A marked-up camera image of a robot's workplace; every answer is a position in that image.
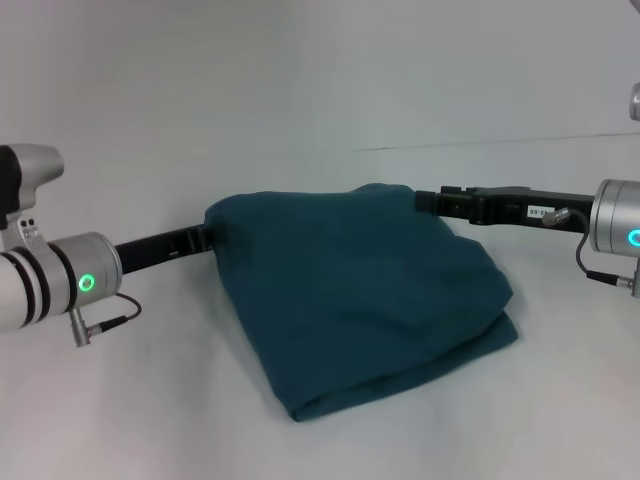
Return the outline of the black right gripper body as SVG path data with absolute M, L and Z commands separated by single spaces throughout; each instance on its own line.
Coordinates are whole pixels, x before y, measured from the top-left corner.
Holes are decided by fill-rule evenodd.
M 545 228 L 542 221 L 545 214 L 569 208 L 581 212 L 586 223 L 572 215 L 551 229 L 583 233 L 589 226 L 593 202 L 593 195 L 539 191 L 529 187 L 480 188 L 471 195 L 469 223 Z

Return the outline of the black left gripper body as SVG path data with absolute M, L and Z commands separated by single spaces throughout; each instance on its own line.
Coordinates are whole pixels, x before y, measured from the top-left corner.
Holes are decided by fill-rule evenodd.
M 115 246 L 124 275 L 196 253 L 196 228 L 165 232 Z

